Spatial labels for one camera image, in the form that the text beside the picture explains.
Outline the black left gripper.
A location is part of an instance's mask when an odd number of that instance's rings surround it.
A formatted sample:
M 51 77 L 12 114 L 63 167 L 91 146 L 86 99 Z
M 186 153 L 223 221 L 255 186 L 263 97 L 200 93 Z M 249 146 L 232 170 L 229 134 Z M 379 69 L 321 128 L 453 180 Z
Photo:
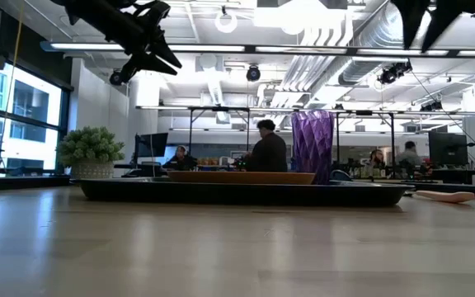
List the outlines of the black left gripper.
M 123 82 L 140 70 L 177 75 L 170 64 L 182 68 L 160 27 L 160 21 L 170 10 L 161 0 L 145 4 L 138 4 L 137 0 L 76 0 L 76 19 L 100 31 L 106 41 L 120 45 L 130 57 L 119 70 Z

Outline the orange round plate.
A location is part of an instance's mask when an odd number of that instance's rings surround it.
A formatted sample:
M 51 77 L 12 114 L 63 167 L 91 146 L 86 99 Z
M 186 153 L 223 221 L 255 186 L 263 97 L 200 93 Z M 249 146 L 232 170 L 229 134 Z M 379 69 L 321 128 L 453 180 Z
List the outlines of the orange round plate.
M 301 172 L 183 172 L 168 173 L 172 182 L 218 184 L 311 185 L 315 174 Z

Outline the purple faceted cup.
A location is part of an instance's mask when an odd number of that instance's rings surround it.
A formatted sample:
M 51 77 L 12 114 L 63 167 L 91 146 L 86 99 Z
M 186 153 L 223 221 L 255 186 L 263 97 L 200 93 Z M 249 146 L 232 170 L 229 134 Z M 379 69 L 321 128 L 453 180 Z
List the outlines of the purple faceted cup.
M 293 158 L 297 172 L 314 173 L 312 184 L 327 185 L 332 170 L 335 115 L 329 111 L 299 111 L 291 115 Z

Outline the black rectangular serving tray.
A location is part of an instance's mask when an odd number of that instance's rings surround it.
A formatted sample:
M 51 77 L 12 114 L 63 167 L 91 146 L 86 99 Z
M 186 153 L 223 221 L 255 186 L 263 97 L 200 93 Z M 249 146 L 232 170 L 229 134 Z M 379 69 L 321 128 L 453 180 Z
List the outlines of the black rectangular serving tray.
M 327 185 L 223 184 L 155 181 L 150 177 L 73 180 L 89 200 L 191 205 L 386 207 L 408 184 L 331 181 Z

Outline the black computer monitor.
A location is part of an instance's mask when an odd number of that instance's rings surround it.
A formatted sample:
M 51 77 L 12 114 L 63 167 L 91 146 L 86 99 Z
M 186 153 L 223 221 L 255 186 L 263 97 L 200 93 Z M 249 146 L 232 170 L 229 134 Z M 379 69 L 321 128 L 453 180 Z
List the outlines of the black computer monitor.
M 468 142 L 465 135 L 430 132 L 428 140 L 433 164 L 463 166 L 468 163 Z
M 165 155 L 168 133 L 135 135 L 136 158 L 160 158 Z

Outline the person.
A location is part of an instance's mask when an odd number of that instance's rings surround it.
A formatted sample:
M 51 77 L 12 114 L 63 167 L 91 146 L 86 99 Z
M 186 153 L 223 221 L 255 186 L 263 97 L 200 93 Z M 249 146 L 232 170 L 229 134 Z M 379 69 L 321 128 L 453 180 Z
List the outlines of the person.
M 386 175 L 383 152 L 380 149 L 371 152 L 369 161 L 365 164 L 365 171 L 369 177 L 384 177 Z
M 175 171 L 192 171 L 197 166 L 197 159 L 190 156 L 183 145 L 176 148 L 175 155 L 163 167 Z
M 404 146 L 404 151 L 396 156 L 395 163 L 397 165 L 408 165 L 417 167 L 422 165 L 422 160 L 416 151 L 416 143 L 407 141 Z
M 253 150 L 245 155 L 248 172 L 287 172 L 286 143 L 275 132 L 272 120 L 260 120 L 256 127 L 261 139 Z

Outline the green potted plant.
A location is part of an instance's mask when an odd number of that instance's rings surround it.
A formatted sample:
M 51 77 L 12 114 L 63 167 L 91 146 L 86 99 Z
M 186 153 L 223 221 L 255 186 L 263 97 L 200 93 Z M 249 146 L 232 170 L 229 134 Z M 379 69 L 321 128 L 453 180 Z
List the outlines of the green potted plant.
M 112 178 L 114 162 L 125 158 L 124 146 L 105 126 L 85 126 L 68 132 L 59 143 L 57 154 L 72 179 L 104 179 Z

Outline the large window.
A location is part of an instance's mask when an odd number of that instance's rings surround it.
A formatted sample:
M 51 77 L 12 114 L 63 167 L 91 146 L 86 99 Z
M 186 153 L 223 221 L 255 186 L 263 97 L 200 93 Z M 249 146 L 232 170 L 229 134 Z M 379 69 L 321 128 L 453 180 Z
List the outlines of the large window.
M 48 176 L 65 136 L 68 94 L 18 67 L 0 70 L 0 177 Z

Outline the grey rounded chair back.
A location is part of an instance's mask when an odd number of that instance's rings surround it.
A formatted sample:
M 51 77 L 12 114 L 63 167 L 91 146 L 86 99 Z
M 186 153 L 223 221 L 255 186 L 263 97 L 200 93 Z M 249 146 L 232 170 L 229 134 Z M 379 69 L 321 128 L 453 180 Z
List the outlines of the grey rounded chair back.
M 344 181 L 344 182 L 351 182 L 352 181 L 352 177 L 350 176 L 350 174 L 348 174 L 347 172 L 344 172 L 340 169 L 333 170 L 331 172 L 330 179 L 332 181 Z

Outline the silver ceiling air duct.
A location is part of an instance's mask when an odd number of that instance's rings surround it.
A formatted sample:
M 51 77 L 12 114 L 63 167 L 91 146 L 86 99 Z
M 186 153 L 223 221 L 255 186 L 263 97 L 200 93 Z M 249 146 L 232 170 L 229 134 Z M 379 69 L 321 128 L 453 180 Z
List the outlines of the silver ceiling air duct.
M 369 24 L 355 37 L 355 47 L 402 48 L 402 18 L 398 9 L 388 2 Z M 339 75 L 341 85 L 356 85 L 379 68 L 382 62 L 358 61 L 350 58 Z

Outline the black metal station frame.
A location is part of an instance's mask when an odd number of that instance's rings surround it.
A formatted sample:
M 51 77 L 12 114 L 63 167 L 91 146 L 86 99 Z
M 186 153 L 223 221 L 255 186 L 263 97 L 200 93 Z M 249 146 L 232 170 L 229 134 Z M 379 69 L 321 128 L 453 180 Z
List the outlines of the black metal station frame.
M 190 112 L 190 123 L 189 123 L 189 143 L 188 147 L 190 153 L 192 152 L 192 135 L 193 135 L 193 123 L 195 122 L 194 112 L 201 111 L 204 113 L 205 111 L 212 111 L 212 112 L 235 112 L 238 116 L 242 118 L 245 122 L 247 129 L 247 138 L 246 138 L 246 145 L 247 149 L 250 148 L 250 124 L 251 124 L 251 109 L 249 107 L 239 107 L 239 106 L 188 106 L 186 108 Z
M 392 161 L 390 166 L 391 177 L 396 177 L 395 171 L 395 124 L 394 124 L 394 114 L 391 111 L 372 111 L 372 110 L 333 110 L 335 115 L 335 132 L 336 132 L 336 162 L 337 166 L 341 166 L 341 150 L 340 150 L 340 117 L 343 114 L 347 116 L 378 116 L 381 120 L 385 122 L 391 129 L 390 138 L 391 138 L 391 150 L 392 150 Z

